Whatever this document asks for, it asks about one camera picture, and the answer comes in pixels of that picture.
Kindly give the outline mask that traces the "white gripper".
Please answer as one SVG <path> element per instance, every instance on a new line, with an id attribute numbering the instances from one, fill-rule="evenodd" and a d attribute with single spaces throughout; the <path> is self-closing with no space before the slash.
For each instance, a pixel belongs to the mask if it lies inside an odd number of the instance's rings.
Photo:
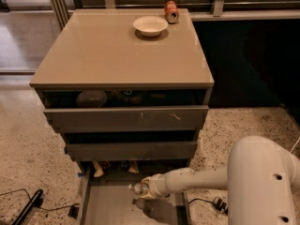
<path id="1" fill-rule="evenodd" d="M 170 196 L 170 191 L 166 187 L 164 174 L 158 173 L 151 177 L 145 177 L 142 183 L 148 185 L 148 194 L 141 195 L 142 199 L 150 201 Z"/>

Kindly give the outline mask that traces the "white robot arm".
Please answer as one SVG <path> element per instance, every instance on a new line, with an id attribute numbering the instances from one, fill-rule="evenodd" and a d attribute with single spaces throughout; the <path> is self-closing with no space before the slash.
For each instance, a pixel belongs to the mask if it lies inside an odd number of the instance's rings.
<path id="1" fill-rule="evenodd" d="M 300 159 L 261 136 L 246 136 L 231 149 L 225 166 L 182 168 L 142 180 L 146 199 L 191 188 L 228 194 L 228 225 L 296 225 L 293 194 L 300 189 Z"/>

